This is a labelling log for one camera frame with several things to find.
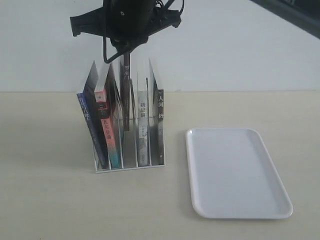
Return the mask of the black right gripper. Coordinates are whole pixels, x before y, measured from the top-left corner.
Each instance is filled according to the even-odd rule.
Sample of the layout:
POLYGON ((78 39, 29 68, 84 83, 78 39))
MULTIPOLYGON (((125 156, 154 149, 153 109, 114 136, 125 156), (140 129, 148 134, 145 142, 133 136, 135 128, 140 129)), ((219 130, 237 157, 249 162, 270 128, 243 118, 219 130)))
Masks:
POLYGON ((71 16, 73 36, 81 33, 108 38, 118 51, 131 51, 168 27, 177 28, 181 11, 172 0, 104 0, 102 6, 71 16))

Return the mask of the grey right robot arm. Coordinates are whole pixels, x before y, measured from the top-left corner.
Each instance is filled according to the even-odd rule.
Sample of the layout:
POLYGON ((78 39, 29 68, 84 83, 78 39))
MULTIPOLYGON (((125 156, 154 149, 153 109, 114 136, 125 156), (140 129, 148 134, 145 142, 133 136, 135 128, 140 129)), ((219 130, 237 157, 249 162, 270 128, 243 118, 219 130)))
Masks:
MULTIPOLYGON (((172 0, 104 0, 101 7, 71 16, 74 37, 90 34, 110 40, 120 55, 145 44, 149 37, 182 22, 186 1, 174 9, 172 0)), ((258 0, 257 4, 304 29, 319 31, 318 0, 258 0)))

